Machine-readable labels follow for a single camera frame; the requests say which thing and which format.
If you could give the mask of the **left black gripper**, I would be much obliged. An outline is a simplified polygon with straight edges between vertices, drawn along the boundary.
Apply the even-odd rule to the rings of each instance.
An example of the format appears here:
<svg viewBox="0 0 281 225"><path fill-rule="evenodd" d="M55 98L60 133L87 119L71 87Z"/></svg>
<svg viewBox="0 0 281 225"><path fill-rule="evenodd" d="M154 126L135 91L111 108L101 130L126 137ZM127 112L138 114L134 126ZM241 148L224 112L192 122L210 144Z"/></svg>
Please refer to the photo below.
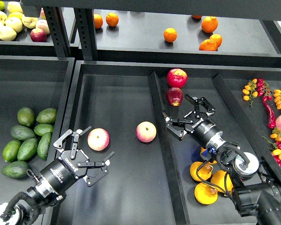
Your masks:
<svg viewBox="0 0 281 225"><path fill-rule="evenodd" d="M53 147L61 155L40 173L56 193L64 193L78 179L83 179L87 186L91 187L109 173L107 167L110 165L110 158L115 154L114 151L99 162L90 162L89 157L83 151L78 151L79 138L91 128L88 126L84 130L77 129L76 131L68 129L53 143ZM88 170L91 169L100 169L101 171L93 177L87 175Z"/></svg>

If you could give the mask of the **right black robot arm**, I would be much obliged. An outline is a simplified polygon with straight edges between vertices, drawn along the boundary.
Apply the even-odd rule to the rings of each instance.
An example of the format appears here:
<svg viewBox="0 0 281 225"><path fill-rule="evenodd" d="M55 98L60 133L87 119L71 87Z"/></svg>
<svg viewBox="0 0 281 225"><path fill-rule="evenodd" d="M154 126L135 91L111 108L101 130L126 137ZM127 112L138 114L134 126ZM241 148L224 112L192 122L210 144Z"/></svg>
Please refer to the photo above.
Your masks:
<svg viewBox="0 0 281 225"><path fill-rule="evenodd" d="M199 180L196 193L205 197L222 191L240 216L254 216L258 225L281 225L281 183L260 170L264 160L244 152L222 138L223 131L210 119L215 108L206 98L185 95L194 109L181 119L163 111L166 129L178 140L190 135L204 151L203 162L194 169Z"/></svg>

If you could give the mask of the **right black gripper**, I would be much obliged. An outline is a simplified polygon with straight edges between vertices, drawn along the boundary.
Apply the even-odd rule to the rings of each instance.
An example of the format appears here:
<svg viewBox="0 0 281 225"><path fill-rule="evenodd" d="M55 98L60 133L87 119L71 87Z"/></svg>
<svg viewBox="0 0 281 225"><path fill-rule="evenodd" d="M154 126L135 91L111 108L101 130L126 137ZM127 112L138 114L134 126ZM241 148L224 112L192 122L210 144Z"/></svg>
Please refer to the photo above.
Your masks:
<svg viewBox="0 0 281 225"><path fill-rule="evenodd" d="M215 113L213 105L205 97L197 98L185 94L185 99L194 106L194 110L183 119L173 119L163 110L167 131L179 141L189 134L203 148L219 148L223 145L223 131L209 118Z"/></svg>

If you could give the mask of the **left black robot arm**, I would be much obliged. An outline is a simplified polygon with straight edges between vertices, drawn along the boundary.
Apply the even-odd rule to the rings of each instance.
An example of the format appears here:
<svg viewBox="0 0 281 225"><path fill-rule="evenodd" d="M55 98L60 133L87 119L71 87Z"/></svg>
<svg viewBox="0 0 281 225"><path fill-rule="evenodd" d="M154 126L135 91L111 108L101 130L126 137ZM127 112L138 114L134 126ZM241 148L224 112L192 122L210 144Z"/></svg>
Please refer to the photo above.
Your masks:
<svg viewBox="0 0 281 225"><path fill-rule="evenodd" d="M108 174L111 152L99 162L90 161L89 157L78 148L79 138L90 130L67 130L53 147L60 152L57 159L52 161L36 176L31 169L26 174L35 185L26 192L19 192L9 202L0 204L0 225L31 225L46 208L54 207L66 198L66 191L79 179L83 179L91 187Z"/></svg>

